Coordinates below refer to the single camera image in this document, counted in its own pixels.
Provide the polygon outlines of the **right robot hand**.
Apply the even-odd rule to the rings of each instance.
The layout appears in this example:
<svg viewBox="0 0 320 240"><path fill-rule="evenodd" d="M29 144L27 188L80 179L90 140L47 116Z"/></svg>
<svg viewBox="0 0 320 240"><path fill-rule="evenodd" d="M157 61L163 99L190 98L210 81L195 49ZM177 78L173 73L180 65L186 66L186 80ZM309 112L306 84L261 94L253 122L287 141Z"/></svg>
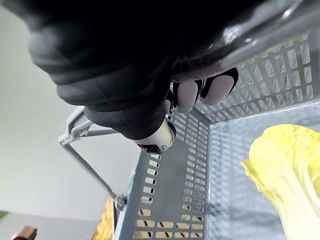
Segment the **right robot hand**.
<svg viewBox="0 0 320 240"><path fill-rule="evenodd" d="M186 57L256 0L3 0L30 33L29 53L66 103L84 106L93 123L109 127L149 153L172 144L171 108L188 113L197 100L223 101L239 74L172 82Z"/></svg>

